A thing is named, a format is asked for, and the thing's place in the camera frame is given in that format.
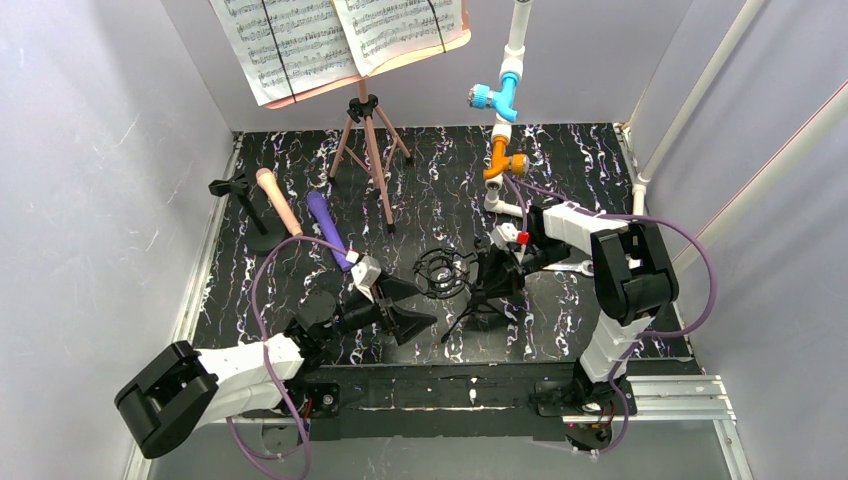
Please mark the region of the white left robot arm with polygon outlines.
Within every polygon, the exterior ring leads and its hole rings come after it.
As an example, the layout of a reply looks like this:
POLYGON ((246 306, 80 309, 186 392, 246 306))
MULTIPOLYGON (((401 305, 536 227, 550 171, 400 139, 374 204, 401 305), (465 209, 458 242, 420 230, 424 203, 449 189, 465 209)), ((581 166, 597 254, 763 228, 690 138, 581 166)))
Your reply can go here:
POLYGON ((304 397, 306 376, 327 364, 330 347, 348 334, 378 324, 399 345, 414 339, 437 321, 400 307, 418 293, 415 284, 381 274, 345 301, 311 293, 285 330, 266 341, 223 349, 173 342, 118 391, 114 405, 143 456, 161 457, 209 423, 283 407, 278 382, 294 389, 293 399, 304 397))

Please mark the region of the black tripod mic stand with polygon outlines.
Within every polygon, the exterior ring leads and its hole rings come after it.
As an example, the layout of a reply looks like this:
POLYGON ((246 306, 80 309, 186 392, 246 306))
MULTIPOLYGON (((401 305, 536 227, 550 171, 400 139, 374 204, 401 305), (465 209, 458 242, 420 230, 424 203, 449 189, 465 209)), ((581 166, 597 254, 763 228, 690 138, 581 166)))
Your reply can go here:
POLYGON ((422 253, 413 264, 413 275, 425 283, 419 289, 425 297, 447 300, 464 291, 469 293, 465 308, 455 316, 449 329, 442 335, 442 343, 447 342, 453 331, 467 317, 502 314, 488 303, 490 299, 482 302, 473 299, 473 282, 477 271, 474 253, 476 241, 481 241, 484 246, 492 245, 476 238, 473 249, 468 253, 462 253, 453 247, 433 248, 422 253))

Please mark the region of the pink microphone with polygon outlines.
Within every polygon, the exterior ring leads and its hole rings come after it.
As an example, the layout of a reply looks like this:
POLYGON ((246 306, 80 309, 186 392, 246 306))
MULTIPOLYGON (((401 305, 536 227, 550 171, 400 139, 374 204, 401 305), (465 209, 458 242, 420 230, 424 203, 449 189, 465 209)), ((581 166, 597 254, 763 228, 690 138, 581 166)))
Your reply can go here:
POLYGON ((256 172, 256 182, 266 194, 269 203, 279 215, 289 234, 294 237, 302 236, 301 224, 282 193, 275 174, 268 168, 260 168, 256 172))

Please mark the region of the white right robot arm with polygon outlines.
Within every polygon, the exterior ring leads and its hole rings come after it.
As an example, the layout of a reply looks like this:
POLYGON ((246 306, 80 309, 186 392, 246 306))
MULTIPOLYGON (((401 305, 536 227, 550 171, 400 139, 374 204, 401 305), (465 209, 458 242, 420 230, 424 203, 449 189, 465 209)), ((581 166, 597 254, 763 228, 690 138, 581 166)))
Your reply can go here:
POLYGON ((679 293, 659 227, 645 217, 593 214, 561 203, 533 206, 526 229, 505 223, 490 238, 491 246, 476 252, 471 292, 480 303, 516 294, 527 276, 573 250, 588 255, 600 314, 563 398, 589 403, 611 397, 626 373, 629 348, 679 293))

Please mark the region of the purple microphone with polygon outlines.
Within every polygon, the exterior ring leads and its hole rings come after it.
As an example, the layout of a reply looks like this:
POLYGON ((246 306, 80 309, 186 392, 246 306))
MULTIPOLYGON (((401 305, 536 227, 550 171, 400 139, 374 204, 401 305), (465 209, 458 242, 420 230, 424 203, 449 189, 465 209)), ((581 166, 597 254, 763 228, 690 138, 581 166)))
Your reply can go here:
POLYGON ((333 256, 337 265, 343 272, 350 271, 353 264, 347 259, 347 248, 331 218, 326 198, 317 191, 311 191, 306 196, 306 202, 309 212, 319 225, 324 239, 337 247, 337 250, 333 249, 333 256))

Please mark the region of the black round-base mic stand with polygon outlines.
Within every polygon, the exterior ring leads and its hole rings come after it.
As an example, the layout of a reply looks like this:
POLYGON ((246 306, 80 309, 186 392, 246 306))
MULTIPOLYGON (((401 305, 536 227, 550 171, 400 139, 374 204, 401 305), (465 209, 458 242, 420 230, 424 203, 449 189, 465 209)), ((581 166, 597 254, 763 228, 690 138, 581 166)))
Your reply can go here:
POLYGON ((244 173, 226 180, 213 180, 208 185, 209 192, 216 197, 235 196, 248 216, 245 242, 248 249, 256 255, 267 256, 286 237, 287 231, 279 218, 261 216, 251 199, 250 184, 244 173))

